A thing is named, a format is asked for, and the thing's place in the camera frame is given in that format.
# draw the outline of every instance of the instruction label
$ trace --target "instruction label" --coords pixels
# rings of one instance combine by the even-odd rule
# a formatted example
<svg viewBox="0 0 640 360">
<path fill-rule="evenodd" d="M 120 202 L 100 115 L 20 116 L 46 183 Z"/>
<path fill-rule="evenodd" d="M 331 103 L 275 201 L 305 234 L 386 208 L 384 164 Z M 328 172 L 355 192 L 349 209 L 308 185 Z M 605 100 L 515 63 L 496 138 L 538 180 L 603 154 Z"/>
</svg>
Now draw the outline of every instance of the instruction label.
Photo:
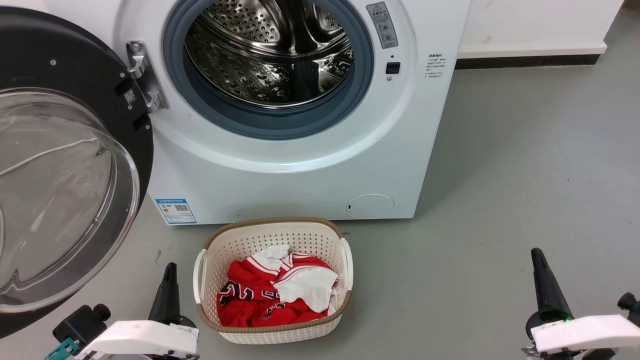
<svg viewBox="0 0 640 360">
<path fill-rule="evenodd" d="M 391 21 L 391 15 L 389 15 L 389 11 L 387 11 L 386 4 L 376 3 L 367 5 L 367 11 L 369 15 L 371 15 L 373 24 L 376 26 L 382 48 L 388 49 L 389 47 L 398 46 L 396 29 L 394 29 L 394 23 Z"/>
<path fill-rule="evenodd" d="M 429 79 L 441 78 L 445 66 L 447 66 L 446 57 L 442 56 L 442 54 L 429 54 L 427 71 L 425 71 L 424 77 Z"/>
<path fill-rule="evenodd" d="M 174 327 L 176 329 L 182 330 L 184 332 L 190 332 L 191 334 L 194 334 L 196 336 L 196 338 L 198 337 L 198 335 L 200 334 L 200 330 L 196 329 L 195 327 L 188 327 L 188 326 L 184 326 L 184 325 L 177 325 L 175 323 L 170 323 L 169 324 L 170 327 Z"/>
<path fill-rule="evenodd" d="M 197 224 L 185 199 L 156 199 L 156 204 L 167 224 Z"/>
</svg>

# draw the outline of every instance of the white plastic basket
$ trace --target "white plastic basket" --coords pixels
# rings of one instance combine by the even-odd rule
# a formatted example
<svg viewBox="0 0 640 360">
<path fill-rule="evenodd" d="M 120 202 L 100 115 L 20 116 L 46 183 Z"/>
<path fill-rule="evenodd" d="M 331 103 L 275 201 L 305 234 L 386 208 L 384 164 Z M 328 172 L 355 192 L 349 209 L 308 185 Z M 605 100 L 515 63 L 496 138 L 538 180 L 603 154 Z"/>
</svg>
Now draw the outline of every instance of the white plastic basket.
<svg viewBox="0 0 640 360">
<path fill-rule="evenodd" d="M 336 312 L 326 318 L 291 325 L 222 326 L 216 294 L 227 283 L 231 262 L 281 244 L 288 244 L 291 251 L 324 260 L 338 273 Z M 321 218 L 270 218 L 227 225 L 207 241 L 193 269 L 193 296 L 202 321 L 227 340 L 239 344 L 290 343 L 327 335 L 340 322 L 351 299 L 352 285 L 353 259 L 349 243 L 334 223 Z"/>
</svg>

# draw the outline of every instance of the qr code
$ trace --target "qr code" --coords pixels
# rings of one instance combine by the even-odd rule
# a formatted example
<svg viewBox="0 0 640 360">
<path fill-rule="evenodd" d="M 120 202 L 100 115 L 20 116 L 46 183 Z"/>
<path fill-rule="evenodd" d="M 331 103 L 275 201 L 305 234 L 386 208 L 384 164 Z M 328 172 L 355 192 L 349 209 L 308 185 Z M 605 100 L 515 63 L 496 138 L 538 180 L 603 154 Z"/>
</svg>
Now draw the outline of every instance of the qr code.
<svg viewBox="0 0 640 360">
<path fill-rule="evenodd" d="M 131 105 L 136 100 L 136 94 L 133 93 L 133 89 L 126 92 L 124 98 L 127 99 L 127 104 Z"/>
</svg>

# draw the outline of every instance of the white wall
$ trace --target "white wall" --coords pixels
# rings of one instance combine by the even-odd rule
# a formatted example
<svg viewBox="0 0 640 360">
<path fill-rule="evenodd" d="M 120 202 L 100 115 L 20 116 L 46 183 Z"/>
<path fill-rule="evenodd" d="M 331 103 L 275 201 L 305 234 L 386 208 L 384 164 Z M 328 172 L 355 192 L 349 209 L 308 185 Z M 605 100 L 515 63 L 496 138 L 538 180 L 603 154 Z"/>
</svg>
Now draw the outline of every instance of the white wall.
<svg viewBox="0 0 640 360">
<path fill-rule="evenodd" d="M 472 0 L 460 58 L 602 54 L 623 0 Z"/>
</svg>

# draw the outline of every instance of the front-loading washing machine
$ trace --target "front-loading washing machine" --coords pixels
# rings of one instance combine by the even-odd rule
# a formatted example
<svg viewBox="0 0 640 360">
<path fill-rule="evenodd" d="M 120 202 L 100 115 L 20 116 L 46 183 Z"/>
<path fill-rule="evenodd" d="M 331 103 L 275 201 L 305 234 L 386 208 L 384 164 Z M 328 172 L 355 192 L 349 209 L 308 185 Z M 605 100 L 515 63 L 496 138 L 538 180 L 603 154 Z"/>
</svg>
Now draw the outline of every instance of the front-loading washing machine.
<svg viewBox="0 0 640 360">
<path fill-rule="evenodd" d="M 169 225 L 412 217 L 468 5 L 0 0 L 0 336 L 147 192 Z"/>
</svg>

